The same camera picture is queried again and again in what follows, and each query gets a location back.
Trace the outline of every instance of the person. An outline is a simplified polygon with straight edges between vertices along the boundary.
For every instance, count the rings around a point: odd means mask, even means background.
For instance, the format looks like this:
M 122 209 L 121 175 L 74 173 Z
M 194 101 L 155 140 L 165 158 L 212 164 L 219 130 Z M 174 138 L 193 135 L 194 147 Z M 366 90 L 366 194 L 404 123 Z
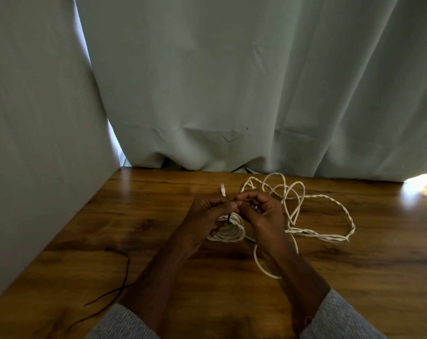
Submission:
M 178 271 L 209 234 L 219 231 L 216 220 L 232 212 L 251 224 L 259 250 L 287 285 L 292 307 L 304 319 L 295 329 L 301 339 L 385 338 L 295 252 L 284 232 L 281 202 L 258 189 L 240 193 L 233 201 L 219 194 L 196 196 L 181 225 L 135 284 L 86 337 L 158 338 Z

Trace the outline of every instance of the tangled white cable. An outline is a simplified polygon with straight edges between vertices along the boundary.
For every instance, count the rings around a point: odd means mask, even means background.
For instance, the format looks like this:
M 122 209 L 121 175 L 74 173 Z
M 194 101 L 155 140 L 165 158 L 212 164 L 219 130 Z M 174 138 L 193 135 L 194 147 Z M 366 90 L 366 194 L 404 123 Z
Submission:
M 283 183 L 278 184 L 276 187 L 271 187 L 269 184 L 266 183 L 266 180 L 271 175 L 280 175 L 283 178 Z M 314 238 L 317 238 L 317 239 L 320 239 L 323 241 L 328 241 L 328 242 L 338 242 L 338 241 L 348 241 L 349 237 L 354 233 L 356 226 L 353 223 L 353 219 L 350 216 L 350 213 L 348 212 L 348 210 L 339 201 L 336 201 L 335 199 L 330 198 L 328 195 L 322 195 L 322 194 L 306 195 L 306 188 L 302 182 L 297 181 L 297 182 L 292 183 L 290 186 L 287 186 L 286 185 L 286 178 L 281 173 L 269 174 L 269 175 L 267 175 L 267 177 L 265 177 L 265 179 L 263 181 L 260 181 L 256 177 L 251 176 L 244 183 L 244 185 L 241 189 L 241 192 L 244 191 L 246 186 L 251 187 L 251 189 L 257 189 L 253 184 L 253 180 L 257 181 L 258 183 L 260 183 L 262 185 L 263 191 L 265 191 L 265 187 L 269 187 L 270 188 L 269 194 L 274 193 L 275 195 L 278 195 L 281 198 L 281 203 L 283 204 L 284 211 L 285 211 L 287 218 L 288 218 L 286 233 L 290 234 L 290 237 L 292 238 L 293 243 L 295 244 L 296 253 L 298 253 L 298 245 L 296 244 L 296 240 L 293 237 L 293 234 L 298 234 L 298 235 L 302 235 L 305 237 L 314 237 Z M 302 187 L 302 190 L 303 190 L 301 197 L 293 189 L 293 187 L 297 184 L 300 184 Z M 279 187 L 282 187 L 284 190 L 282 195 L 279 195 L 277 192 L 275 192 L 275 190 Z M 225 196 L 226 191 L 224 189 L 223 184 L 221 185 L 221 191 L 222 191 L 223 196 Z M 290 197 L 290 198 L 287 197 L 288 194 L 290 193 L 290 191 L 292 191 L 295 194 L 295 196 Z M 337 203 L 339 206 L 342 207 L 345 214 L 348 216 L 348 219 L 350 220 L 350 224 L 351 224 L 350 231 L 348 232 L 347 235 L 344 236 L 344 235 L 339 235 L 339 234 L 319 234 L 319 233 L 315 232 L 314 230 L 310 230 L 307 228 L 301 229 L 301 228 L 295 227 L 296 220 L 298 218 L 298 215 L 300 214 L 300 207 L 301 207 L 301 204 L 303 203 L 304 199 L 305 198 L 318 198 L 318 197 L 330 199 L 331 201 L 334 201 L 335 203 Z M 290 214 L 289 211 L 287 210 L 286 200 L 295 200 L 295 199 L 298 201 L 298 205 L 296 206 L 296 208 L 292 212 L 292 214 Z M 218 220 L 219 221 L 227 221 L 227 216 L 222 216 Z M 232 213 L 231 217 L 230 217 L 230 222 L 232 223 L 231 225 L 227 224 L 227 222 L 226 222 L 225 225 L 222 228 L 220 228 L 220 230 L 214 236 L 209 235 L 208 239 L 213 240 L 213 241 L 236 242 L 236 241 L 243 240 L 243 238 L 246 238 L 248 240 L 256 242 L 254 239 L 248 237 L 245 234 L 245 230 L 244 230 L 244 226 L 243 226 L 244 222 L 243 222 L 243 219 L 241 218 L 240 215 L 238 215 L 236 213 Z M 255 260 L 257 266 L 259 267 L 259 269 L 261 269 L 263 273 L 265 273 L 266 275 L 268 275 L 272 278 L 280 279 L 281 277 L 275 276 L 275 275 L 269 273 L 267 270 L 265 270 L 261 266 L 261 264 L 257 260 L 256 251 L 257 251 L 257 245 L 254 245 L 254 260 Z

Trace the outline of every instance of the wooden table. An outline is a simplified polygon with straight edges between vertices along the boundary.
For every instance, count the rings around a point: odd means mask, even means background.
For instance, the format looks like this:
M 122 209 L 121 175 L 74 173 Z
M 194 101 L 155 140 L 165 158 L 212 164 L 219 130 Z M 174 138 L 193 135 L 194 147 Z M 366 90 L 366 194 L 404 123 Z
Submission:
M 106 305 L 126 258 L 132 282 L 183 219 L 194 193 L 238 193 L 245 174 L 122 168 L 0 297 L 0 338 L 81 338 L 100 319 L 66 328 Z M 401 183 L 301 180 L 307 194 L 342 202 L 357 230 L 349 243 L 297 238 L 300 253 L 389 338 L 427 338 L 427 196 Z M 276 183 L 277 178 L 270 180 Z M 297 224 L 345 234 L 349 223 L 327 199 L 306 199 Z M 291 306 L 264 275 L 246 241 L 206 241 L 182 269 L 163 338 L 291 338 Z

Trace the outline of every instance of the gray sleeve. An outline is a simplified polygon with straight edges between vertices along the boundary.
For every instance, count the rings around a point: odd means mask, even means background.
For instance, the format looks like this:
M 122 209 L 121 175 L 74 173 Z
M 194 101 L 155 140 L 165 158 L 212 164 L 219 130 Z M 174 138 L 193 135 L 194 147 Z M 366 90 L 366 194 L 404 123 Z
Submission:
M 383 339 L 335 290 L 331 289 L 300 339 Z
M 158 339 L 157 334 L 132 311 L 114 305 L 88 333 L 86 339 Z

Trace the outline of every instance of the wooden tabletop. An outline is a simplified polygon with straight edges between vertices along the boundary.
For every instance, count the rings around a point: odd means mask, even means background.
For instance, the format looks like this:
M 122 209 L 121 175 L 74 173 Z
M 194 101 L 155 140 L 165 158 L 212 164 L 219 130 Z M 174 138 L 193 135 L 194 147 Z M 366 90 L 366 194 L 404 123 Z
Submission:
M 102 317 L 68 326 L 114 297 L 130 255 L 133 282 L 187 212 L 195 193 L 236 194 L 250 175 L 121 168 L 0 297 L 0 338 L 82 338 Z M 427 338 L 427 190 L 401 183 L 288 177 L 340 201 L 356 224 L 349 243 L 297 237 L 302 254 L 388 338 Z M 270 179 L 275 185 L 277 178 Z M 306 199 L 298 227 L 346 234 L 335 203 Z M 206 241 L 180 272 L 163 338 L 291 338 L 291 306 L 256 266 L 247 241 Z

